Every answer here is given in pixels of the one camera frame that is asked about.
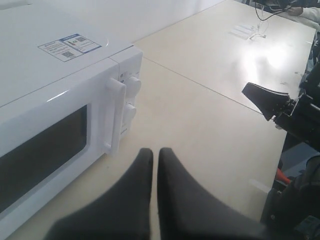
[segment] white knob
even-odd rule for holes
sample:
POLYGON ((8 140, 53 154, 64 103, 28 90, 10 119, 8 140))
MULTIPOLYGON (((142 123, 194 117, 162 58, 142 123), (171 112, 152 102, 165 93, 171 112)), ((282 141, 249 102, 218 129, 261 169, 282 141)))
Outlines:
POLYGON ((127 80, 124 81, 124 84, 126 85, 127 98, 134 98, 140 91, 141 81, 135 76, 129 77, 127 80))
POLYGON ((132 104, 126 104, 123 110, 122 122, 126 124, 131 122, 132 119, 134 119, 136 113, 137 113, 137 109, 132 104))

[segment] microwave door handle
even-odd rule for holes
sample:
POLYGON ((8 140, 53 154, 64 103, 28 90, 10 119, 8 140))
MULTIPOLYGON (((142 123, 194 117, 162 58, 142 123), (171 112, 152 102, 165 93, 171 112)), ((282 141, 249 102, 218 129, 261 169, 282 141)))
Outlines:
POLYGON ((118 152, 120 135, 122 129, 122 120, 124 115, 125 99, 126 99, 126 85, 110 78, 106 82, 106 87, 112 91, 114 100, 114 115, 113 115, 113 129, 111 142, 105 142, 105 153, 114 155, 118 152))

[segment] wall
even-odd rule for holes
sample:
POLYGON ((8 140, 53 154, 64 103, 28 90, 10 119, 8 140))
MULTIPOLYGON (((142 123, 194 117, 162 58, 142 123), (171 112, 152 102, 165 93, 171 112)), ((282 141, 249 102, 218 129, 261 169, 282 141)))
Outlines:
POLYGON ((134 42, 223 0, 43 0, 134 42))

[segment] microwave window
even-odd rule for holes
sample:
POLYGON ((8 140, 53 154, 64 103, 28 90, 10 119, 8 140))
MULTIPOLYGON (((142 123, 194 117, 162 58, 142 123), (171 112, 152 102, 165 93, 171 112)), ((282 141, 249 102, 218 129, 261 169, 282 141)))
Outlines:
POLYGON ((87 106, 0 157, 0 213, 87 144, 87 106))

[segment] microwave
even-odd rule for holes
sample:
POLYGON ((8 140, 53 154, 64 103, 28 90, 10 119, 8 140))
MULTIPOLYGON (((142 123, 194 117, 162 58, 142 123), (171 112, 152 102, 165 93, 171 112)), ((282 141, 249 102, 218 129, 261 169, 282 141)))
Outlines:
POLYGON ((103 154, 136 115, 142 52, 42 0, 0 3, 0 240, 103 154))

